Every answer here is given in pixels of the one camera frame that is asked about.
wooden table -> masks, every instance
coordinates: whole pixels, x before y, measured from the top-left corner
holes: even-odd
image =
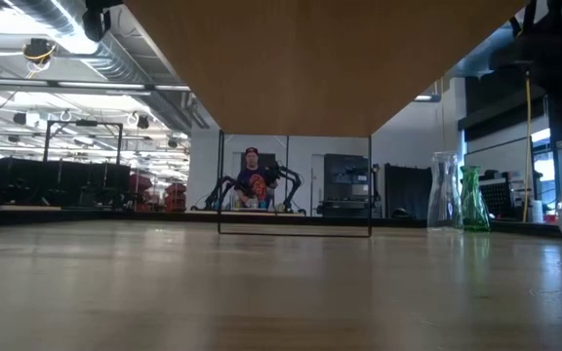
[[[2,350],[562,350],[562,240],[0,227]]]

ductwork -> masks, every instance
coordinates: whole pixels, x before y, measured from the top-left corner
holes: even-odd
[[[190,119],[201,129],[209,129],[210,125],[205,122],[198,112],[198,102],[193,93],[181,93],[181,110],[186,112]]]
[[[152,83],[111,33],[106,33],[97,44],[84,34],[82,16],[86,7],[79,0],[4,0],[17,12],[32,17],[55,31],[54,39],[73,54],[93,54],[101,59],[84,59],[108,81],[120,83]],[[179,106],[170,102],[161,93],[147,97],[135,97],[148,105],[157,117],[174,131],[189,133],[190,118]]]

man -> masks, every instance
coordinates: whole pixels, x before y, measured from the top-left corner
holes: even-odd
[[[268,196],[268,187],[265,184],[265,168],[260,167],[260,152],[255,147],[249,147],[244,152],[244,157],[246,160],[246,168],[240,172],[237,181],[251,185],[253,189],[254,198],[249,198],[244,195],[241,190],[236,189],[236,193],[240,198],[242,207],[248,208],[251,203],[257,201],[258,207],[262,207],[262,203],[265,203],[265,208],[267,209],[270,205],[270,196]],[[277,181],[273,181],[270,188],[274,189],[277,187]]]

purple t-shirt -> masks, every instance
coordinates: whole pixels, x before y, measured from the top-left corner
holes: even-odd
[[[253,194],[258,199],[259,202],[265,201],[266,207],[270,201],[268,197],[268,187],[265,186],[265,168],[259,167],[256,170],[250,170],[248,168],[242,170],[238,175],[237,180],[242,183],[248,183],[251,185]]]

baseball cap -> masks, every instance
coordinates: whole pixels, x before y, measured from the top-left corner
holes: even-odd
[[[256,155],[259,155],[260,152],[257,150],[256,147],[249,147],[246,149],[246,151],[244,151],[244,155],[248,155],[249,152],[255,152]]]

